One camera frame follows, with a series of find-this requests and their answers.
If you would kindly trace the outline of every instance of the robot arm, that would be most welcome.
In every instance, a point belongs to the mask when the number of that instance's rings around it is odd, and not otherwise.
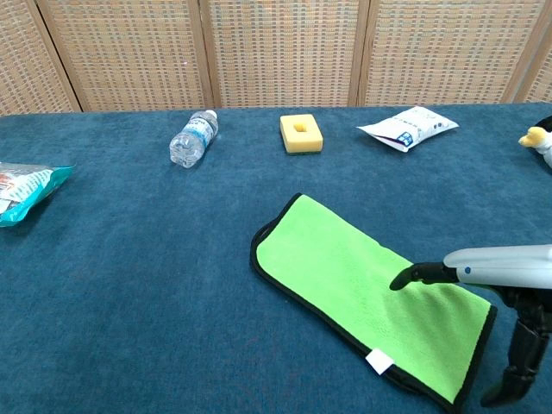
[[[552,245],[457,250],[442,263],[417,263],[406,268],[390,288],[397,291],[412,281],[480,285],[516,309],[510,365],[481,404],[494,407],[521,399],[535,380],[548,333],[552,332]]]

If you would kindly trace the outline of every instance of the green microfiber towel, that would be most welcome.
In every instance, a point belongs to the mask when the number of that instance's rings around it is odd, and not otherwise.
[[[411,263],[301,194],[259,230],[251,261],[363,356],[390,356],[388,379],[460,411],[496,316],[485,299],[457,285],[391,291]]]

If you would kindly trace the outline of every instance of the stuffed toy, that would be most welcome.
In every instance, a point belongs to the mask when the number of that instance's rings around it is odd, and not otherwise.
[[[519,143],[524,147],[534,148],[552,167],[552,116],[529,128],[527,135],[522,136]]]

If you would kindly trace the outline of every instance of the white plastic bag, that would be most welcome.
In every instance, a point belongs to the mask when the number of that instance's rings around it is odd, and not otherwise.
[[[381,122],[357,128],[406,153],[431,136],[457,127],[456,122],[427,108],[415,106]]]

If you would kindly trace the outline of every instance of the yellow sponge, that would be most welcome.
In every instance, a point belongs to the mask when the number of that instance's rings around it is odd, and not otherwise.
[[[279,118],[279,128],[288,153],[319,153],[323,138],[314,116],[286,115]]]

